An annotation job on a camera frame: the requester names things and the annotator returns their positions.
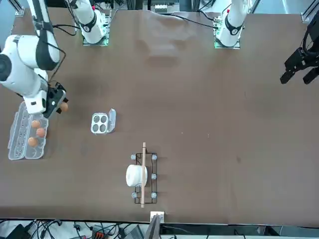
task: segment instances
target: clear plastic egg carton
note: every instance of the clear plastic egg carton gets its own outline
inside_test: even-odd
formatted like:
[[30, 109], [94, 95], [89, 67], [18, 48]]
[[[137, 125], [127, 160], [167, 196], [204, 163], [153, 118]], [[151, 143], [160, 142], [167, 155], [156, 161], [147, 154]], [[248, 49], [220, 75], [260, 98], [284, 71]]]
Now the clear plastic egg carton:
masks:
[[[41, 127], [45, 130], [44, 137], [36, 135], [36, 128], [31, 127], [31, 122], [38, 120]], [[49, 125], [48, 119], [42, 114], [29, 115], [25, 102], [20, 104], [18, 112], [15, 113], [14, 120], [10, 129], [10, 139], [8, 144], [8, 158], [10, 160], [26, 159], [39, 159], [44, 154], [45, 137]], [[37, 139], [37, 146], [31, 147], [28, 145], [28, 139], [34, 137]]]
[[94, 113], [91, 122], [91, 132], [94, 134], [111, 133], [115, 128], [116, 111], [111, 109], [106, 113]]

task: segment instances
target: brown table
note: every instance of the brown table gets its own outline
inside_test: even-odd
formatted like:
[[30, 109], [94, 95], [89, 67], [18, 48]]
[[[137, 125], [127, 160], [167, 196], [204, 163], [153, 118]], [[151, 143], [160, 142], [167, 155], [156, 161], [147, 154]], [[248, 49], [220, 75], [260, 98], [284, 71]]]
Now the brown table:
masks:
[[[71, 23], [67, 10], [49, 12]], [[21, 99], [1, 89], [0, 216], [149, 221], [165, 211], [166, 222], [318, 226], [319, 81], [279, 81], [306, 26], [271, 14], [245, 25], [241, 50], [214, 49], [211, 28], [146, 11], [118, 11], [108, 47], [55, 31], [69, 112], [50, 120], [43, 159], [10, 161]], [[14, 32], [33, 32], [29, 13]], [[115, 132], [92, 134], [92, 114], [110, 108]], [[159, 156], [159, 194], [141, 209], [125, 172], [143, 142]]]

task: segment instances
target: plastic container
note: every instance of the plastic container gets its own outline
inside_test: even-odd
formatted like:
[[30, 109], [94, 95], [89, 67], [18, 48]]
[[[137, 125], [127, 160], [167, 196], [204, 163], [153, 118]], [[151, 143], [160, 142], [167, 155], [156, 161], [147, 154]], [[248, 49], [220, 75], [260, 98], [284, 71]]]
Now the plastic container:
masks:
[[91, 132], [94, 134], [111, 133], [115, 128], [115, 122], [115, 109], [109, 111], [109, 116], [106, 113], [94, 113], [91, 121]]
[[[31, 127], [31, 122], [38, 120], [41, 127], [44, 128], [44, 137], [36, 135], [36, 128]], [[10, 129], [10, 139], [8, 144], [8, 158], [10, 160], [26, 159], [39, 159], [44, 154], [45, 137], [49, 120], [42, 114], [29, 115], [25, 102], [20, 104], [18, 112], [15, 113], [14, 120]], [[37, 139], [37, 146], [31, 147], [28, 145], [28, 139], [34, 137]]]

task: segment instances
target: wooden stick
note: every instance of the wooden stick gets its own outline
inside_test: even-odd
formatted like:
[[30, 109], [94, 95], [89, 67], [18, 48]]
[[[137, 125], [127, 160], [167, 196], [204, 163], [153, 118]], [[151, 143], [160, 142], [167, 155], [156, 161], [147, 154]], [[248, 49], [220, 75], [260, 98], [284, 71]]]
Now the wooden stick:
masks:
[[143, 159], [142, 159], [142, 201], [141, 201], [141, 207], [144, 207], [145, 203], [145, 155], [146, 155], [146, 143], [143, 143]]

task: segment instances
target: egg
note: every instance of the egg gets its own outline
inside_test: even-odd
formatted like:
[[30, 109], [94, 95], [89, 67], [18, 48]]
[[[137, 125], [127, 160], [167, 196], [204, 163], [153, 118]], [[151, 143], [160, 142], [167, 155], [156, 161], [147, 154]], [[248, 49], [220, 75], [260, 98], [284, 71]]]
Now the egg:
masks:
[[40, 126], [41, 126], [41, 123], [38, 120], [34, 120], [34, 121], [31, 122], [31, 127], [32, 128], [39, 128]]
[[60, 109], [62, 110], [62, 112], [67, 112], [68, 108], [68, 104], [65, 102], [62, 102], [62, 104], [60, 105]]
[[31, 147], [36, 147], [38, 145], [38, 140], [36, 140], [36, 138], [33, 138], [33, 137], [30, 137], [28, 139], [28, 144], [31, 146]]
[[43, 138], [44, 135], [45, 135], [45, 129], [44, 129], [44, 128], [38, 128], [38, 129], [36, 130], [36, 135], [39, 136], [39, 137], [41, 137], [41, 138]]

